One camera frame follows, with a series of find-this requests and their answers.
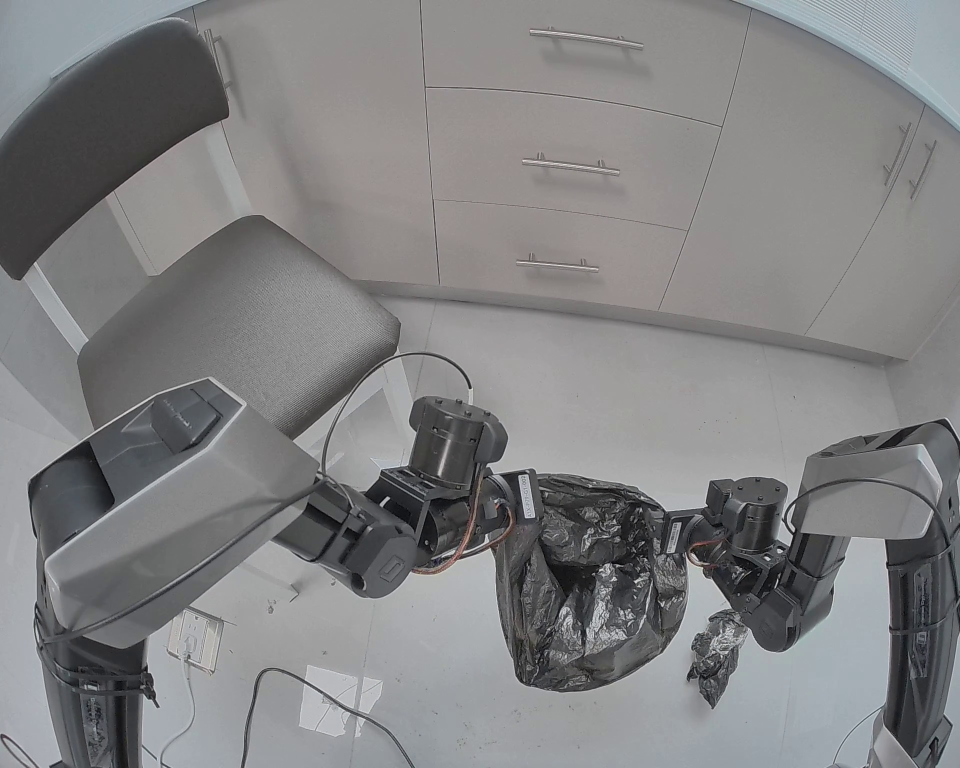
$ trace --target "outlet cover plate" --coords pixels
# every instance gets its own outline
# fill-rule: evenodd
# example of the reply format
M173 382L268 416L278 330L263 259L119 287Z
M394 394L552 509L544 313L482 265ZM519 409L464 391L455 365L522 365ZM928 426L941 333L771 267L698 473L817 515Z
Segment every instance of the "outlet cover plate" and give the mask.
M211 616L195 608L188 608L178 613L170 626L167 653L179 659L181 642L192 636L196 639L196 645L187 663L212 675L217 668L217 654L220 651L220 638L223 633L222 618Z

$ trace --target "cabinet handle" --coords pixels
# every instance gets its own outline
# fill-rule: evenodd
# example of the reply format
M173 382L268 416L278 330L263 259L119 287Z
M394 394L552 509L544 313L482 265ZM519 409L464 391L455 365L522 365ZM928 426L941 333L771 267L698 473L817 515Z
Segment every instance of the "cabinet handle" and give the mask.
M910 121L906 124L906 128L899 126L900 133L903 134L903 138L900 140L900 147L897 149L897 155L894 157L894 161L890 165L884 165L883 170L887 172L887 178L883 180L883 186L890 186L890 179L894 176L894 171L897 170L897 164L900 162L900 155L903 154L903 147L906 146L906 137L910 135L910 129L913 128L913 121Z
M917 177L917 183L910 181L910 188L913 190L910 193L910 200L915 200L917 197L917 194L920 192L920 187L923 185L924 179L926 179L926 172L930 170L930 160L933 159L933 153L937 149L937 142L934 141L933 146L930 146L929 144L924 144L924 146L926 147L926 150L929 152L929 154L926 156L924 169L920 172L920 175Z
M596 165L584 165L579 162L562 162L561 160L548 160L543 156L543 152L537 152L536 157L525 157L520 162L524 165L532 165L535 168L556 168L558 171L580 171L585 174L601 174L603 176L619 176L619 168L608 168L603 160L597 160Z
M537 267L543 268L545 270L567 270L568 272L586 272L591 275L596 275L600 272L599 267L594 267L590 264L587 264L587 260L582 258L580 259L579 264L567 264L565 261L538 261L537 255L531 253L526 258L519 258L516 260L516 265L518 267Z
M213 56L213 63L217 65L217 72L220 73L220 80L224 84L224 90L227 90L231 85L233 85L233 80L224 80L224 70L220 66L220 57L217 55L217 43L220 42L223 38L219 35L214 35L213 30L204 30L204 40L206 40L206 46L210 49L210 54Z
M634 51L642 51L642 42L633 42L624 39L623 36L604 37L602 35L584 35L580 32L561 32L553 27L547 27L545 30L530 30L530 37L552 37L555 40L579 40L581 42L598 42L601 45L615 45L617 48L631 48Z

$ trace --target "barcode label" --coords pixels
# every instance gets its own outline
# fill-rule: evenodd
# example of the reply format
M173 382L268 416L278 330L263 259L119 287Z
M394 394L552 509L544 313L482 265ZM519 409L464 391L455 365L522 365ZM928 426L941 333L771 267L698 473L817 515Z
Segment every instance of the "barcode label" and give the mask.
M670 526L670 540L666 543L667 555L672 555L677 551L677 541L680 540L680 529L683 527L684 525L679 520Z
M523 507L523 517L527 520L537 518L537 509L534 507L534 493L530 488L530 475L521 474L516 479L520 486L520 506Z

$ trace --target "white power cord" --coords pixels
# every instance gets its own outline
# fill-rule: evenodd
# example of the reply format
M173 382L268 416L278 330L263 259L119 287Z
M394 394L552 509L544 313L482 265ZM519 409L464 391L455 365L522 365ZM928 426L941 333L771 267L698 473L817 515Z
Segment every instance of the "white power cord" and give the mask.
M164 745L160 747L160 751L156 753L156 768L163 768L163 753L167 751L171 744L193 727L193 721L197 718L197 702L193 698L193 688L190 687L190 653L192 651L192 648L185 646L180 648L180 659L183 663L183 682L186 685L186 693L190 699L190 719L182 729L174 733L166 740Z

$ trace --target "chair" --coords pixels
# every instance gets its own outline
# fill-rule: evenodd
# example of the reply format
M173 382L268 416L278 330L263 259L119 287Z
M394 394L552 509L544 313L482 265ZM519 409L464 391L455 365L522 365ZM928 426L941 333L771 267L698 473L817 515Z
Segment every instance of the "chair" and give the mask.
M0 266L26 281L78 352L94 428L156 392L213 376L310 448L324 427L318 419L396 351L399 321L252 215L219 124L228 114L208 44L181 19L148 24L80 61L0 137ZM36 261L91 207L198 131L236 220L87 339ZM378 388L406 434L412 399L400 361L364 394Z

